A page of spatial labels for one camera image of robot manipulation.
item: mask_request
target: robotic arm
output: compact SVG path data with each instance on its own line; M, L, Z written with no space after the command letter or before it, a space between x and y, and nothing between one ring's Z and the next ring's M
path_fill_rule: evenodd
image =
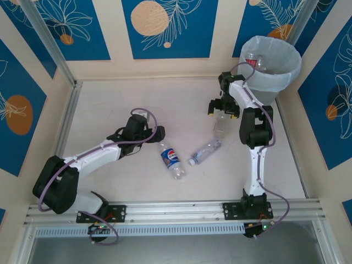
M32 192L38 198L44 193L42 201L57 214L84 211L104 219L109 213L108 202L95 192L78 191L79 180L109 162L132 154L135 147L142 147L143 142L160 142L164 137L163 126L158 126L153 133L146 117L132 114L126 127L118 129L98 146L73 157L49 158ZM62 172L48 184L63 167Z
M244 84L245 78L242 75L224 72L218 80L222 90L222 98L211 100L208 114L213 115L214 109L217 109L230 114L232 118L238 118L241 109L243 113L239 136L241 143L248 146L250 156L250 175L246 180L241 202L224 203L224 211L228 212L225 214L225 218L228 220L259 219L262 213L268 218L273 218L271 205L267 202L266 193L258 181L259 169L260 181L263 184L266 154L266 148L263 147L269 145L273 134L269 120L257 105L262 106L271 120L273 119L273 109L271 106L263 106L248 89L247 84Z

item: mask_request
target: plastic bottle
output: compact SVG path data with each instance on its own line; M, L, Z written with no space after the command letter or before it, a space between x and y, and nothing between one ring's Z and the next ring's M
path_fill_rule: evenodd
M225 137L229 119L229 114L225 114L223 111L218 111L214 125L214 138L223 139Z
M247 51L245 55L246 61L251 64L254 68L256 68L257 65L257 55L255 54L254 51Z
M261 55L258 55L257 57L257 64L256 64L256 67L255 69L261 73L265 73L266 71L266 68L264 66L264 63L263 63L263 56Z
M161 151L161 158L163 159L166 167L173 174L176 180L185 176L185 170L182 167L180 160L178 159L175 151L171 148L165 141L159 143L159 148Z
M220 148L222 142L220 139L213 139L208 144L204 145L196 153L192 155L192 158L188 162L194 166L195 164L202 163L207 157L213 154L218 148Z

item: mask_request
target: cable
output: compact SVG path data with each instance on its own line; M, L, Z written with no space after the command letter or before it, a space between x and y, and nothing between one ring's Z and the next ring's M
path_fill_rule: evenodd
M99 246L112 246L112 245L116 245L116 244L118 243L118 241L119 241L119 234L117 233L116 229L115 229L111 224L109 224L109 223L108 223L107 221L105 221L104 219L102 219L102 218L100 218L100 217L98 217L98 216L95 216L94 214L91 214L91 213L88 213L88 212L81 212L81 213L84 213L85 215L90 216L90 217L92 217L92 218L95 218L95 219L97 219L99 222L106 224L106 225L110 228L110 230L112 230L112 231L115 233L115 235L116 235L116 240L115 240L114 242L105 243L105 244L103 244L103 243L98 243L98 242L93 241L93 239L92 239L93 233L95 232L95 230L98 230L98 229L95 229L95 230L93 230L93 231L90 233L90 235L89 235L89 239L92 241L92 243L94 243L94 244L96 244L96 245L99 245Z
M266 191L267 193L270 193L270 194L272 194L272 195L275 195L276 197L279 197L280 199L284 200L284 201L286 202L286 204L287 204L287 210L286 210L286 212L284 213L284 215L283 215L273 226L271 226L270 229L268 229L268 230L271 230L273 227L275 227L275 226L277 226L278 224L280 224L280 223L283 221L283 219L285 219L285 217L288 215L288 213L289 213L289 211L290 211L290 203L289 203L289 201L288 201L285 197L283 197L282 195L276 194L275 192L270 191L270 190L268 190L267 188L265 188L264 185L263 185L262 182L261 182L261 178L260 178L260 159L261 159L261 153L262 153L262 151L263 151L264 149L267 149L267 148L272 147L272 146L275 145L275 143L276 143L276 132L275 132L275 128L274 128L273 121L271 120L270 115L268 114L268 112L266 112L266 110L265 110L260 104L258 104L256 101L254 101L254 98L252 97L251 93L249 93L249 91L247 90L247 88L244 86L245 83L254 75L255 68L254 68L250 63L248 63L248 62L241 62L241 63L236 64L234 67L232 67L231 72L232 72L235 68L237 68L239 65L241 65L241 64L248 64L249 66L251 66L251 67L253 68L252 73L251 73L251 74L244 80L244 82L243 82L243 89L244 89L245 93L248 95L248 97L250 98L250 100L252 100L253 104L254 104L256 107L258 107L258 108L263 112L263 114L266 116L266 118L267 118L268 121L269 121L271 130L272 130L272 133L273 133L273 141L272 141L272 143L269 144L269 145L267 145L267 146L263 146L263 147L260 148L259 151L258 151L257 181L258 181L258 183L259 183L259 186L260 186L264 191ZM265 233L265 232L263 232L263 233L257 235L256 238L260 237L260 236L261 236L262 234L264 234L264 233Z
M49 189L49 187L52 185L52 183L56 180L56 178L60 175L60 173L61 173L62 171L64 171L67 167L69 167L72 163L74 163L75 161L78 161L78 160L80 160L81 158L84 158L84 157L86 157L86 156L88 156L88 155L90 155L90 154L92 154L92 153L94 153L94 152L101 151L101 150L102 150L103 148L105 148L105 147L118 146L119 144L140 144L140 143L144 143L144 142L147 142L149 139L151 139L151 138L155 135L155 133L156 133L156 131L157 131L157 128L158 128L158 123L157 123L157 120L156 120L156 117L154 116L154 114L153 114L152 112L150 112L149 110L144 109L144 108L140 108L140 107L132 109L131 112L130 112L130 114L133 114L133 112L136 111L136 110L145 111L145 112L147 112L148 114L150 114L151 117L154 119L155 127L154 127L153 133L152 133L149 137L147 137L146 139L143 139L143 140L113 142L113 143L108 143L108 144L106 144L106 145L104 145L104 146L99 146L99 147L93 148L92 150L87 151L87 152L83 153L82 155L78 156L77 159L73 159L73 160L69 161L68 163L66 163L64 166L62 166L62 167L53 175L53 177L48 181L47 185L45 185L45 187L44 187L44 189L43 189L43 192L42 192L42 194L40 195L39 202L38 202L38 210L39 210L39 211L41 211L41 212L48 212L48 211L51 211L50 208L48 208L48 209L43 209L43 208L42 208L43 200L44 200L44 197L45 197L45 195L46 195L46 192L48 191L48 189ZM117 236L116 241L113 242L113 243L109 243L109 244L96 243L96 244L98 244L98 245L114 245L114 244L117 243L117 241L118 241L118 233L117 233L117 231L116 231L109 223L107 223L104 219L101 219L100 217L95 216L94 214L90 214L90 213L88 213L88 212L81 212L81 213L84 213L85 215L88 215L88 216L90 216L90 217L92 217L92 218L95 218L95 219L97 219L98 221L100 221L100 222L102 222L102 223L108 225L108 226L114 231L114 233L115 233L116 236Z

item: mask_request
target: metal bracket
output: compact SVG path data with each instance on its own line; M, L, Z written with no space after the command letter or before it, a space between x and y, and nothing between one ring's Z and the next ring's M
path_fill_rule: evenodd
M124 223L125 215L126 215L126 205L109 205L107 208L107 219L105 219L108 223ZM97 222L97 219L87 216L81 212L77 214L76 223L77 224L90 224Z
M266 202L260 211L255 213L256 215L248 216L243 209L241 202L226 202L222 205L224 209L225 220L245 220L245 219L260 219L261 213L268 219L274 218L271 204Z

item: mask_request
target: white plastic bag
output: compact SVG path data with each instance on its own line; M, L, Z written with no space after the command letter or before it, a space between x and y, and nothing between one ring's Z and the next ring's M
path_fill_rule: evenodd
M291 44L273 37L255 36L243 45L240 62L245 62L248 51L261 55L265 73L256 71L248 80L248 87L265 105L269 105L301 71L302 59ZM238 74L247 78L253 69L247 64L238 66Z

